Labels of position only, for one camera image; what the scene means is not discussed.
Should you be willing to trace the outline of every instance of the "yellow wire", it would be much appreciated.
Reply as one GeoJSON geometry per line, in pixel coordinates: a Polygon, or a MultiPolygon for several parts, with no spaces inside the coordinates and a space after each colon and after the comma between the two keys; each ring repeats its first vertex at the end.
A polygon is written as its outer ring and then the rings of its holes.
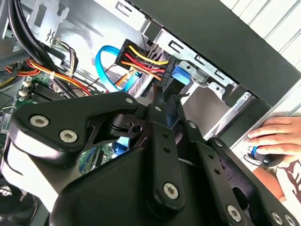
{"type": "Polygon", "coordinates": [[[4,83],[1,83],[1,84],[0,84],[0,87],[3,87],[3,86],[5,86],[5,85],[9,84],[9,83],[12,82],[14,79],[15,79],[15,78],[10,78],[10,79],[6,80],[4,83]]]}
{"type": "Polygon", "coordinates": [[[141,55],[140,53],[137,52],[136,49],[134,49],[134,47],[132,46],[128,46],[137,56],[139,56],[141,59],[143,60],[146,60],[147,62],[150,62],[150,63],[153,63],[155,65],[166,65],[168,64],[168,61],[163,61],[163,62],[159,62],[159,61],[154,61],[154,60],[151,60],[143,55],[141,55]]]}
{"type": "Polygon", "coordinates": [[[149,71],[147,71],[147,70],[144,70],[143,68],[141,68],[141,67],[139,67],[139,66],[137,66],[137,65],[135,65],[135,64],[132,64],[132,63],[129,63],[129,62],[125,62],[125,61],[121,61],[121,63],[124,64],[124,65],[132,66],[132,67],[135,68],[135,69],[139,69],[140,71],[142,71],[142,72],[144,72],[144,73],[146,73],[146,74],[149,74],[149,75],[153,76],[154,78],[158,79],[159,81],[162,80],[160,76],[158,76],[158,75],[156,75],[156,74],[153,74],[153,73],[151,73],[151,72],[149,72],[149,71]]]}

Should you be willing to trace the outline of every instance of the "cable tie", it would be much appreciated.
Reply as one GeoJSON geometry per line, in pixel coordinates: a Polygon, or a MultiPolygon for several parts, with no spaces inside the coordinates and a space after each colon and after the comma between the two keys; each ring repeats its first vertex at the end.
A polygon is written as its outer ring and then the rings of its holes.
{"type": "Polygon", "coordinates": [[[50,78],[51,80],[55,79],[55,72],[52,72],[52,73],[50,74],[49,78],[50,78]]]}

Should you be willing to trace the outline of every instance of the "orange wire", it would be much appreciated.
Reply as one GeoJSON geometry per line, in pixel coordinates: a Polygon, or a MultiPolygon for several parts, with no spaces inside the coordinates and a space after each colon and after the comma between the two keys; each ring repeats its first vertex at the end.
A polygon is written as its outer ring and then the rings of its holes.
{"type": "MultiPolygon", "coordinates": [[[[7,70],[9,73],[13,73],[13,71],[10,69],[10,68],[8,68],[8,67],[5,67],[5,70],[7,70]]],[[[37,75],[37,74],[39,74],[41,71],[40,70],[38,70],[38,69],[35,69],[34,71],[32,71],[32,72],[18,72],[18,76],[34,76],[34,75],[37,75]]]]}
{"type": "MultiPolygon", "coordinates": [[[[37,63],[35,63],[34,61],[32,60],[28,60],[27,61],[27,64],[32,67],[32,68],[36,68],[36,69],[39,69],[45,73],[48,73],[48,74],[51,74],[52,72],[50,70],[48,70],[47,68],[41,66],[41,65],[38,65],[37,63]]],[[[54,73],[54,76],[55,77],[58,77],[62,80],[65,80],[65,81],[68,81],[69,83],[72,83],[73,85],[79,87],[80,89],[82,89],[86,94],[88,94],[89,96],[92,95],[90,93],[90,91],[84,86],[82,85],[80,82],[76,81],[75,79],[72,79],[70,77],[67,77],[65,75],[62,75],[62,74],[59,74],[59,73],[54,73]]]]}
{"type": "Polygon", "coordinates": [[[137,65],[135,65],[135,64],[132,64],[132,63],[129,63],[129,62],[126,62],[126,61],[121,61],[121,63],[124,64],[124,65],[132,66],[132,67],[135,68],[135,69],[139,69],[140,71],[142,71],[142,72],[144,72],[144,73],[146,73],[146,74],[149,74],[149,75],[153,76],[154,78],[158,79],[159,81],[162,80],[162,78],[161,78],[160,76],[158,76],[158,75],[156,75],[156,74],[153,74],[153,73],[151,73],[151,72],[148,72],[147,70],[141,68],[140,66],[137,66],[137,65]]]}
{"type": "Polygon", "coordinates": [[[127,74],[125,74],[124,76],[122,76],[122,78],[120,79],[120,81],[118,81],[116,83],[116,86],[119,86],[121,83],[123,83],[125,80],[127,79],[127,74]]]}

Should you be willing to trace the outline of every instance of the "red wire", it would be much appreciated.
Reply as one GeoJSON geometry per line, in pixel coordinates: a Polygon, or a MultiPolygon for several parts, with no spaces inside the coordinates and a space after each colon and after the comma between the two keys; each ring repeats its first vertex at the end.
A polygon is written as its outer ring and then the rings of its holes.
{"type": "Polygon", "coordinates": [[[138,65],[139,67],[148,70],[150,72],[165,72],[164,69],[152,69],[149,67],[144,66],[143,64],[139,63],[138,61],[136,61],[134,58],[132,58],[128,53],[125,54],[127,58],[129,58],[134,64],[138,65]]]}

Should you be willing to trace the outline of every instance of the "human hand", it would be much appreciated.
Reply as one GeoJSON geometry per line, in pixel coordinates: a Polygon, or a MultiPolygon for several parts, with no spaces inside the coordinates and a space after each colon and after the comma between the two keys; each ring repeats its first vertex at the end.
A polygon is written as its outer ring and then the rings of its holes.
{"type": "Polygon", "coordinates": [[[269,119],[248,137],[248,144],[258,146],[259,154],[285,154],[284,162],[301,158],[301,117],[269,119]]]}

